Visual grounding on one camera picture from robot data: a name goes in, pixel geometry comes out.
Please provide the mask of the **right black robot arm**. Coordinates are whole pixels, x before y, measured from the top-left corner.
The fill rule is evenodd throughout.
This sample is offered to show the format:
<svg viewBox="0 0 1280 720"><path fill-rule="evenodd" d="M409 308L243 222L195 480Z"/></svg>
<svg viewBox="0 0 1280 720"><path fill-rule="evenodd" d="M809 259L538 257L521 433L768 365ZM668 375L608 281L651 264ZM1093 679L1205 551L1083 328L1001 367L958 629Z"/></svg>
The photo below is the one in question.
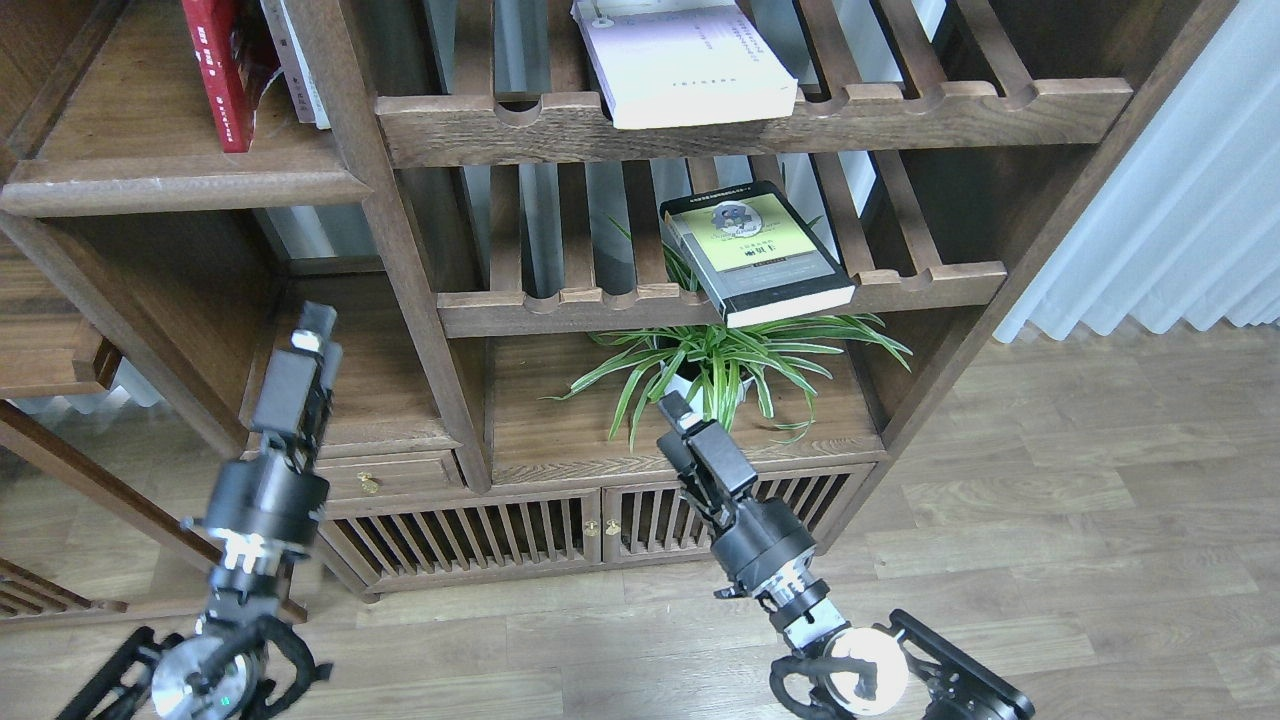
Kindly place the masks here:
<svg viewBox="0 0 1280 720"><path fill-rule="evenodd" d="M876 716L893 708L916 678L931 697L927 719L1034 716L1023 692L901 609L887 625L854 626L812 573L812 533L783 500L755 497L756 469L730 433L681 395L667 395L659 409L671 427L659 450L728 579L717 597L755 600L790 648L769 676L786 710L800 719Z"/></svg>

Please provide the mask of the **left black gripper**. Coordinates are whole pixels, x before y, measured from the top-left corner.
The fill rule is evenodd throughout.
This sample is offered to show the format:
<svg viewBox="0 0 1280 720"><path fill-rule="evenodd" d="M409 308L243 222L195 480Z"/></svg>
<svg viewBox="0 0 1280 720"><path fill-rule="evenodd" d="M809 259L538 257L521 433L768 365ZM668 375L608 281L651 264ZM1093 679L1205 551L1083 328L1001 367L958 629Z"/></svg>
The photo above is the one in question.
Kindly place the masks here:
<svg viewBox="0 0 1280 720"><path fill-rule="evenodd" d="M268 364L251 429L266 446L321 441L332 416L343 348L333 338L333 306L303 302L298 350L276 348ZM221 466L204 518L183 518L223 541L220 568L273 577L283 562L310 556L324 518L329 483L314 473L316 445L297 454L268 447L252 460Z"/></svg>

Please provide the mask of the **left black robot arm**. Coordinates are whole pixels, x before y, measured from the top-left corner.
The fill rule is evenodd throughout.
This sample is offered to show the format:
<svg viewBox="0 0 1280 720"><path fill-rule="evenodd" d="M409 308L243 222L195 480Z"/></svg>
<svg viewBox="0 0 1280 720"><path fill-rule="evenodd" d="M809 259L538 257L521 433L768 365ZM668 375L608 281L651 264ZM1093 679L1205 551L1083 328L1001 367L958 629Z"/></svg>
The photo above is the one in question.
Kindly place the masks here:
<svg viewBox="0 0 1280 720"><path fill-rule="evenodd" d="M330 486L315 471L343 357L337 310L306 302L276 350L253 413L259 454L221 466L197 525L221 542L189 637L133 632L61 711L64 719L270 719L330 676L280 618L279 574L306 559Z"/></svg>

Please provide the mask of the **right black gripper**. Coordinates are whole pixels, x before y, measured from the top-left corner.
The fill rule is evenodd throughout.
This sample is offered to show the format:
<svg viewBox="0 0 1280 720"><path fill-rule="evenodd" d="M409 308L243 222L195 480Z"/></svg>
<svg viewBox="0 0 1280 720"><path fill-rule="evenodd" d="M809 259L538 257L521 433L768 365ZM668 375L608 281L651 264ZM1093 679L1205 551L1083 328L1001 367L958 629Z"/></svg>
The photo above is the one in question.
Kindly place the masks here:
<svg viewBox="0 0 1280 720"><path fill-rule="evenodd" d="M710 550L730 579L713 596L790 601L815 584L809 566L817 542L783 500L755 496L756 470L730 433L677 393L666 395L658 409L671 425L658 448L712 530ZM717 511L713 498L723 500Z"/></svg>

